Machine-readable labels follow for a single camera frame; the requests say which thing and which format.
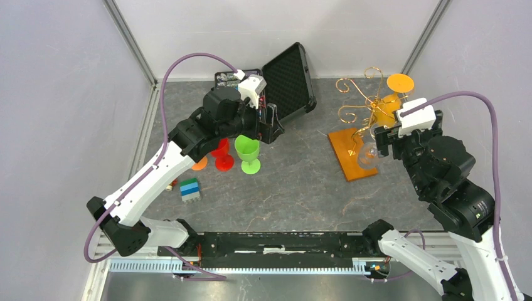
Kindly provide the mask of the clear wine glass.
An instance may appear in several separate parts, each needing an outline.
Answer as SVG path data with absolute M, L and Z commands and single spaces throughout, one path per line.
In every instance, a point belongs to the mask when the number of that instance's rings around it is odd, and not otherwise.
M 357 162 L 360 168 L 366 170 L 375 168 L 381 162 L 375 142 L 363 144 L 358 152 Z

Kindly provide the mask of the green wine glass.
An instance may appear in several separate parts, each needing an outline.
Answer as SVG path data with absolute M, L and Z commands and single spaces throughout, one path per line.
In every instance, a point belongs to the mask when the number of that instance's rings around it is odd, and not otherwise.
M 237 156 L 242 160 L 241 169 L 245 174 L 256 174 L 260 170 L 261 164 L 258 160 L 260 152 L 259 140 L 239 135 L 235 139 L 235 150 Z

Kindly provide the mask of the red wine glass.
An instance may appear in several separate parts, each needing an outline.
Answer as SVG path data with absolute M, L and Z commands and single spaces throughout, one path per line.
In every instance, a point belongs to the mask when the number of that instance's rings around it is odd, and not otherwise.
M 229 171 L 234 165 L 234 158 L 229 154 L 230 142 L 228 138 L 221 139 L 218 147 L 210 154 L 215 158 L 215 167 L 222 172 Z

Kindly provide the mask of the orange wine glass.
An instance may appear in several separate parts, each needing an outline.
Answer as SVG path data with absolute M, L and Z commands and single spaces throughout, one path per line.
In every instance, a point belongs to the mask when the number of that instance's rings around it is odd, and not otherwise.
M 205 156 L 204 158 L 202 158 L 199 162 L 197 162 L 196 164 L 194 164 L 191 169 L 193 171 L 200 171 L 200 170 L 203 170 L 206 166 L 208 165 L 208 158 Z

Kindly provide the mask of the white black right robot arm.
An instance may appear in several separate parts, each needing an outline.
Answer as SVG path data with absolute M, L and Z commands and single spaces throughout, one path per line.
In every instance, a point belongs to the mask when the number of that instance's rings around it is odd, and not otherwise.
M 399 260 L 423 278 L 442 300 L 529 300 L 496 258 L 495 200 L 468 178 L 475 164 L 461 140 L 442 133 L 441 111 L 427 129 L 401 135 L 401 126 L 375 129 L 379 156 L 402 161 L 416 194 L 448 232 L 464 261 L 459 268 L 406 240 L 380 219 L 363 231 L 362 246 L 371 256 Z

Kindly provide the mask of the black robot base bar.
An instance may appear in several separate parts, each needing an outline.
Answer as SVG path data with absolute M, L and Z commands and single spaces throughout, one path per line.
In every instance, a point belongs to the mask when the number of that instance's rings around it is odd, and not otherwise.
M 202 268 L 347 268 L 354 258 L 385 255 L 361 233 L 204 232 L 177 248 Z

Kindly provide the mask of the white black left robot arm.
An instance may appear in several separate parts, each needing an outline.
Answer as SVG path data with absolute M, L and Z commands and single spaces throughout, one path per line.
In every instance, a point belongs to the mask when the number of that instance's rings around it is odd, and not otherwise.
M 144 246 L 169 246 L 181 255 L 192 254 L 197 239 L 190 229 L 178 220 L 143 217 L 147 207 L 171 181 L 217 149 L 222 139 L 244 135 L 269 144 L 283 133 L 276 104 L 260 98 L 254 106 L 242 91 L 209 91 L 202 106 L 167 134 L 154 157 L 126 184 L 106 198 L 88 201 L 96 226 L 120 256 L 131 256 Z

